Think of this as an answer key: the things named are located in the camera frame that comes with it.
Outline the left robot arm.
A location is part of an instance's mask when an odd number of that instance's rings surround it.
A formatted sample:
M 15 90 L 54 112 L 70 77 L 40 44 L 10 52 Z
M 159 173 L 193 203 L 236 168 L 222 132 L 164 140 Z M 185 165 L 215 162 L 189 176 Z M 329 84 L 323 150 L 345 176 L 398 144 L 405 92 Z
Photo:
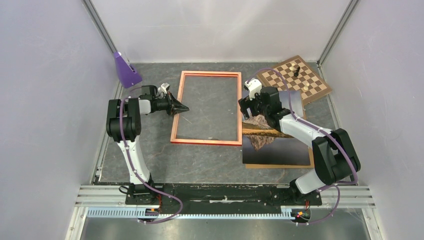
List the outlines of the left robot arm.
M 154 181 L 141 150 L 141 116 L 159 111 L 169 116 L 188 112 L 189 107 L 177 100 L 169 88 L 168 83 L 160 87 L 145 85 L 139 88 L 138 97 L 108 102 L 106 133 L 119 146 L 129 171 L 129 185 L 119 187 L 127 205 L 150 205 L 160 200 L 160 192 L 153 187 Z

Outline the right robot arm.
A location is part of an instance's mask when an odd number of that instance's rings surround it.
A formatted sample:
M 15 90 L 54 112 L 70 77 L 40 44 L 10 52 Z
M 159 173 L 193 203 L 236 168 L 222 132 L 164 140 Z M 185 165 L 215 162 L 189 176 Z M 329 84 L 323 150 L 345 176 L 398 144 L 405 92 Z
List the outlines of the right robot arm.
M 272 129 L 312 149 L 314 168 L 290 182 L 282 201 L 302 204 L 312 192 L 358 183 L 361 163 L 346 130 L 320 127 L 298 116 L 292 106 L 283 107 L 276 87 L 245 87 L 238 104 L 245 120 L 263 116 Z

